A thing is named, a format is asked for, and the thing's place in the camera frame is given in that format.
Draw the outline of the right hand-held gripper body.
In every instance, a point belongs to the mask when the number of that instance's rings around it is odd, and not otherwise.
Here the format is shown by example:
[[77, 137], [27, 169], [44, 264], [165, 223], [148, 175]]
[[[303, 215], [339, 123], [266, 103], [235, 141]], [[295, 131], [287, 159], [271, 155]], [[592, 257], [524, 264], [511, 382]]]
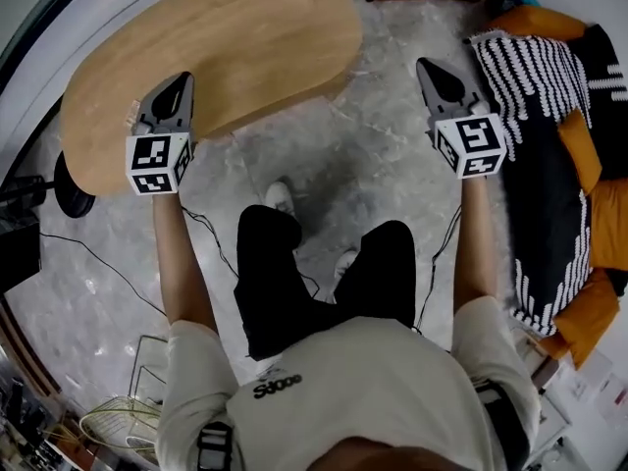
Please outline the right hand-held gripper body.
[[506, 155], [500, 118], [486, 101], [473, 103], [465, 116], [436, 121], [434, 144], [458, 179], [495, 175]]

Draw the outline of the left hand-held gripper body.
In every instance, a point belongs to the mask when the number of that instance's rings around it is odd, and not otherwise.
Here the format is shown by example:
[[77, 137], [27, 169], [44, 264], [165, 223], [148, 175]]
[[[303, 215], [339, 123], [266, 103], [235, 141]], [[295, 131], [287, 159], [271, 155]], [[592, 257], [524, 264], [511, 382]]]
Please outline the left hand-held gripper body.
[[193, 159], [191, 120], [142, 118], [126, 140], [126, 175], [136, 195], [178, 193]]

